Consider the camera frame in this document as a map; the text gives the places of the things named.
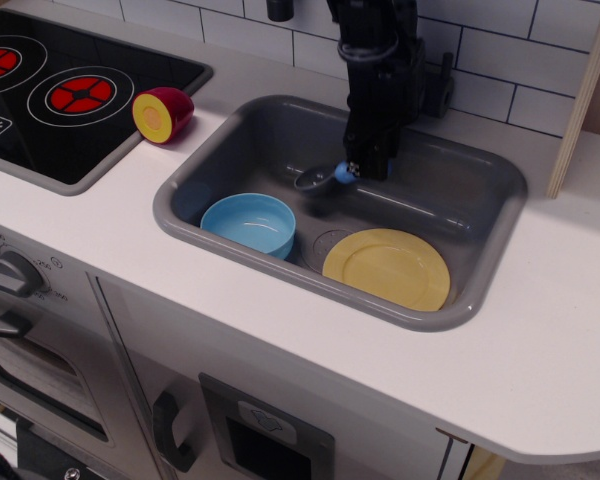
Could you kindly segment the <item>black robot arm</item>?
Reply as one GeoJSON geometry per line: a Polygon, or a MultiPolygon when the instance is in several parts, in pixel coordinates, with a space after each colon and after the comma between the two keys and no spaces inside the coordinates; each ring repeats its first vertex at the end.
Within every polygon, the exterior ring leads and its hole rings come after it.
{"type": "Polygon", "coordinates": [[[348,170],[384,180],[401,128],[425,97],[425,41],[415,1],[330,1],[337,51],[347,65],[349,117],[343,144],[348,170]]]}

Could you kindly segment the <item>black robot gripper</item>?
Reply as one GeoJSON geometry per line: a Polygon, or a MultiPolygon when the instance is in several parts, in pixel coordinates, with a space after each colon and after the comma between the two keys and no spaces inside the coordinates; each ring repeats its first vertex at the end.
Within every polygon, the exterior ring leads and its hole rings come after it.
{"type": "Polygon", "coordinates": [[[382,59],[347,62],[347,180],[388,178],[400,130],[417,119],[423,103],[425,52],[422,39],[409,39],[382,59]]]}

